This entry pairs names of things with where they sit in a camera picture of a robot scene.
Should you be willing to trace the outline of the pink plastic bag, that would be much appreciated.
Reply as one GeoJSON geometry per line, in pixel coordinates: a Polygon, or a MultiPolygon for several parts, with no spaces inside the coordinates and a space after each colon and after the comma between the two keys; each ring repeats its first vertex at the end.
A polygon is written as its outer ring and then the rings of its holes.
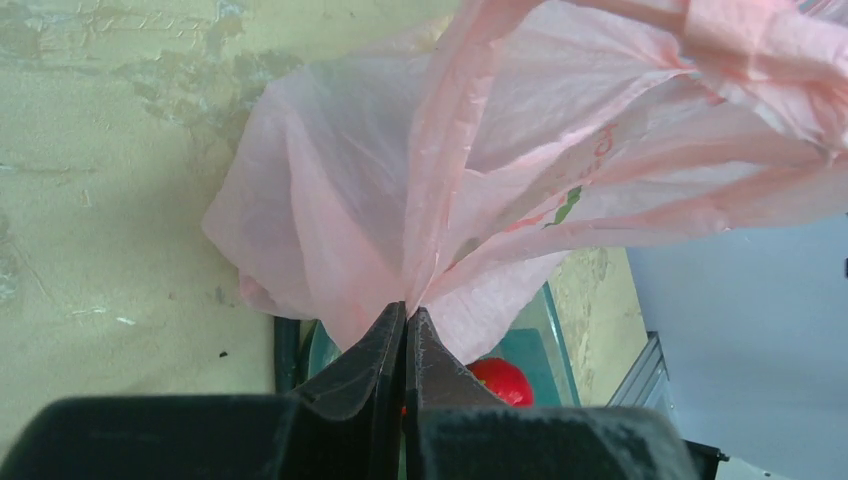
{"type": "Polygon", "coordinates": [[[845,2],[466,1],[271,83],[202,227],[251,307],[470,362],[571,250],[846,207],[845,2]]]}

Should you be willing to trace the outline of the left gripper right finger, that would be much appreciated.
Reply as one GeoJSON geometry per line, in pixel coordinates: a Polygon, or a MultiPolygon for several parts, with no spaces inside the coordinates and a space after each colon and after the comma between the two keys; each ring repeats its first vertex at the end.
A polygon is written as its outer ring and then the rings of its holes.
{"type": "Polygon", "coordinates": [[[441,342],[424,309],[408,321],[410,479],[695,479],[668,420],[634,407],[513,407],[441,342]]]}

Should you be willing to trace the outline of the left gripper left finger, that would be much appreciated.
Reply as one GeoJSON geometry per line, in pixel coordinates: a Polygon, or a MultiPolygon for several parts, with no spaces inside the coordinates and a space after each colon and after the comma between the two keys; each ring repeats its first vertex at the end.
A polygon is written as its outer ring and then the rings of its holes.
{"type": "Polygon", "coordinates": [[[404,307],[294,390],[77,397],[26,426],[5,479],[393,479],[404,307]]]}

